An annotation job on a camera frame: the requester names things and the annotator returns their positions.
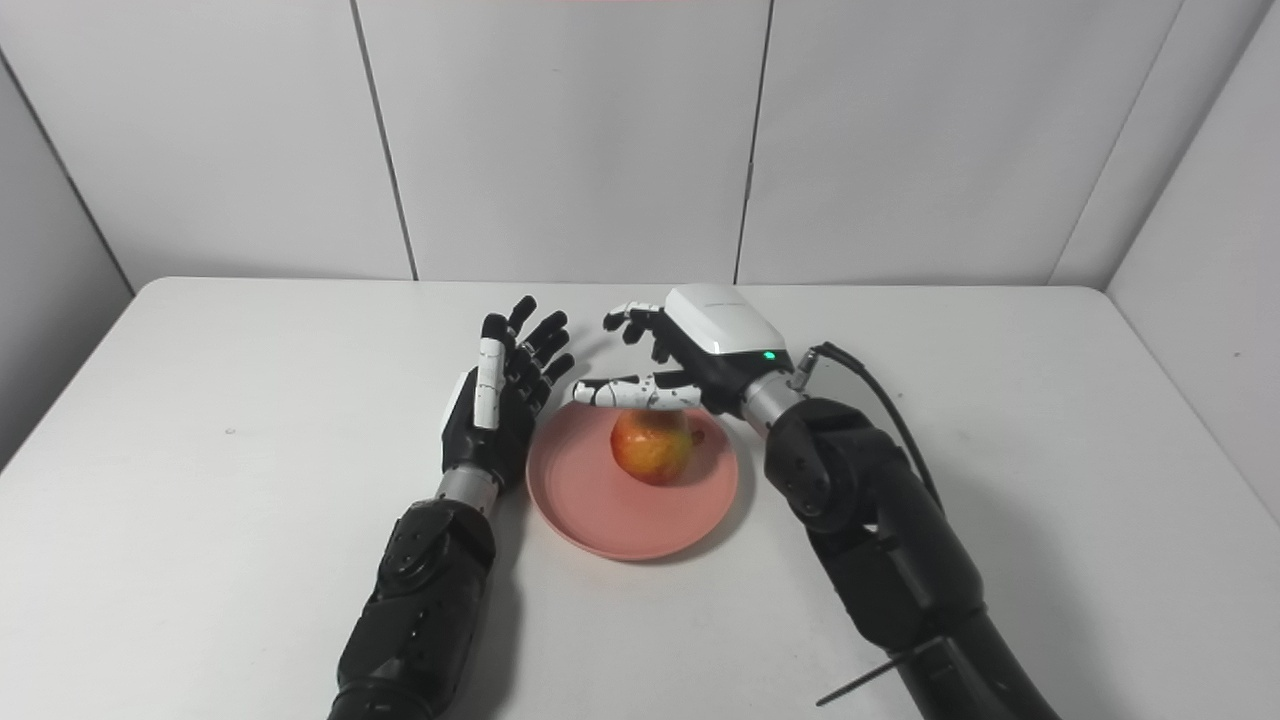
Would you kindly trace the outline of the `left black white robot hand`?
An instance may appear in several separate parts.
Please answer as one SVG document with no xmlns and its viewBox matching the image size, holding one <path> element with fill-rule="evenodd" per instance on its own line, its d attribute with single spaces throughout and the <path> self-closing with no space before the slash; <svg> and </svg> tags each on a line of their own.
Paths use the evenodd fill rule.
<svg viewBox="0 0 1280 720">
<path fill-rule="evenodd" d="M 566 350 L 567 314 L 554 311 L 526 331 L 536 309 L 526 295 L 509 314 L 485 316 L 476 365 L 463 377 L 442 430 L 443 471 L 477 469 L 500 492 L 524 483 L 538 418 L 575 365 Z"/>
</svg>

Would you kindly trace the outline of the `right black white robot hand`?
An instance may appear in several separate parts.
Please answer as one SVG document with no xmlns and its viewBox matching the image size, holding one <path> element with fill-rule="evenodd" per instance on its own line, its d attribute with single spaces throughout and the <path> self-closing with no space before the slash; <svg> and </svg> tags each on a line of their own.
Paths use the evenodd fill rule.
<svg viewBox="0 0 1280 720">
<path fill-rule="evenodd" d="M 603 328 L 626 345 L 650 334 L 652 359 L 677 369 L 650 375 L 581 379 L 571 398 L 594 407 L 744 416 L 748 392 L 768 375 L 788 375 L 794 361 L 782 334 L 732 286 L 682 284 L 660 305 L 628 302 L 605 314 Z"/>
</svg>

